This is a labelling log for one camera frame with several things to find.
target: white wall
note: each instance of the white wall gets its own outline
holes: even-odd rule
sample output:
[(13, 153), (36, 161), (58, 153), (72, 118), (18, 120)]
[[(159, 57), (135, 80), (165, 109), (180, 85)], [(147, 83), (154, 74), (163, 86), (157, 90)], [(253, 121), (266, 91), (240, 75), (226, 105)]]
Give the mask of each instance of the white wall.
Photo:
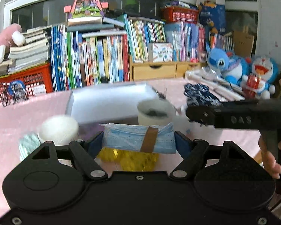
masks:
[(259, 55), (269, 55), (281, 65), (281, 0), (259, 0)]

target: wooden drawer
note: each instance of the wooden drawer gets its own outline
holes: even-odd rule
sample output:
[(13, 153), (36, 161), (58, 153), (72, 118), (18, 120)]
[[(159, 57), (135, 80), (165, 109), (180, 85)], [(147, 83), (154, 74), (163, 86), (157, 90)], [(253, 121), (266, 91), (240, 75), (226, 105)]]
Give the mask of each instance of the wooden drawer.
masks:
[(186, 63), (177, 63), (176, 68), (176, 77), (184, 77), (187, 70), (195, 70), (201, 67), (200, 63), (197, 64), (186, 64)]
[(174, 78), (176, 74), (176, 64), (133, 66), (133, 80), (150, 80), (160, 78)]

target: yellow tinsel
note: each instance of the yellow tinsel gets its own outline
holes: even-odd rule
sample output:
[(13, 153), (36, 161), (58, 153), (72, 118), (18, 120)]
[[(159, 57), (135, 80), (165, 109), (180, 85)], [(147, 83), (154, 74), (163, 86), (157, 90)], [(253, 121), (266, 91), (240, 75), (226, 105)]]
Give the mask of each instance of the yellow tinsel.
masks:
[(102, 148), (98, 157), (105, 162), (117, 162), (123, 171), (153, 171), (158, 154)]

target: black handle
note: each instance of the black handle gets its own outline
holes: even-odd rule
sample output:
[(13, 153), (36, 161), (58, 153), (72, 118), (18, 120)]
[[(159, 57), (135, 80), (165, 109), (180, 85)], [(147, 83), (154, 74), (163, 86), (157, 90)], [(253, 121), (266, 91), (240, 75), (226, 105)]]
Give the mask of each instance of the black handle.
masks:
[[(276, 161), (281, 165), (281, 150), (278, 143), (281, 141), (281, 130), (264, 131), (260, 130), (262, 139), (266, 143), (267, 149), (273, 154)], [(276, 181), (276, 193), (281, 194), (281, 175)]]

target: doraemon plush toy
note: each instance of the doraemon plush toy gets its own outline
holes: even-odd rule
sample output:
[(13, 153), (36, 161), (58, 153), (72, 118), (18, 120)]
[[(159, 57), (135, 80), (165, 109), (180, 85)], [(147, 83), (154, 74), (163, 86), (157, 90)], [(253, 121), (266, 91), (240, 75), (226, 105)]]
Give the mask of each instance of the doraemon plush toy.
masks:
[[(275, 93), (275, 86), (272, 83), (277, 78), (279, 73), (277, 63), (273, 58), (255, 57), (252, 60), (250, 71), (260, 77), (257, 95), (261, 99), (269, 99), (272, 94)], [(247, 77), (243, 77), (242, 84), (247, 82)]]
[(222, 78), (232, 84), (240, 85), (242, 76), (247, 75), (249, 71), (246, 61), (234, 55), (234, 53), (227, 53), (223, 49), (210, 49), (209, 45), (206, 45), (207, 55), (206, 62), (215, 71), (221, 72)]

